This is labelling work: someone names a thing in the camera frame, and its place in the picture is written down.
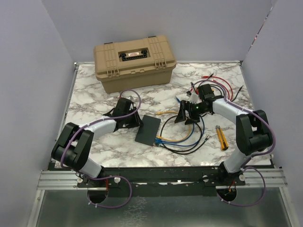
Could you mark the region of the dark grey network switch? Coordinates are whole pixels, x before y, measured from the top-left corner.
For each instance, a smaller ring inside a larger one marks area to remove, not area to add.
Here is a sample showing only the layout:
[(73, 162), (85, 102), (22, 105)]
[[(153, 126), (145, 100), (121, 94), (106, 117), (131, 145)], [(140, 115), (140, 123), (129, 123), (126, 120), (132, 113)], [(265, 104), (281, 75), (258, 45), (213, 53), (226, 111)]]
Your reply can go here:
[(153, 146), (161, 119), (144, 115), (142, 122), (143, 125), (139, 127), (134, 141), (147, 146)]

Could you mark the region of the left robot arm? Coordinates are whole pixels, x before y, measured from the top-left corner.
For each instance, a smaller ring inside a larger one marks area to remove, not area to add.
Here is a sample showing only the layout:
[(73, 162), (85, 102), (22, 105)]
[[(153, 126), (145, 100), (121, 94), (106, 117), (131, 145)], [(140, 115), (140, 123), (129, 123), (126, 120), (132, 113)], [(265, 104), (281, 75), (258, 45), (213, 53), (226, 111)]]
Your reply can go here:
[(91, 158), (89, 153), (93, 140), (123, 128), (136, 128), (143, 122), (134, 102), (119, 98), (115, 108), (92, 123), (77, 125), (67, 123), (52, 150), (52, 159), (62, 167), (72, 169), (88, 176), (88, 181), (95, 187), (104, 182), (104, 168)]

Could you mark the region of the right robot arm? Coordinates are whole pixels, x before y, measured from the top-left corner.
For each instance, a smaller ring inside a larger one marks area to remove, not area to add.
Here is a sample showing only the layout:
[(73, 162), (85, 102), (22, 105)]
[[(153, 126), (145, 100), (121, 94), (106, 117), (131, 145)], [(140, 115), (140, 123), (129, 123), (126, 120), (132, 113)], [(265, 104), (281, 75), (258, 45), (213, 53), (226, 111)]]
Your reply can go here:
[(215, 95), (209, 84), (199, 86), (198, 94), (192, 94), (188, 101), (180, 101), (175, 122), (197, 123), (204, 113), (218, 114), (235, 124), (236, 148), (219, 165), (215, 175), (220, 184), (230, 184), (253, 157), (270, 153), (276, 144), (263, 110), (245, 109), (230, 101), (226, 95)]

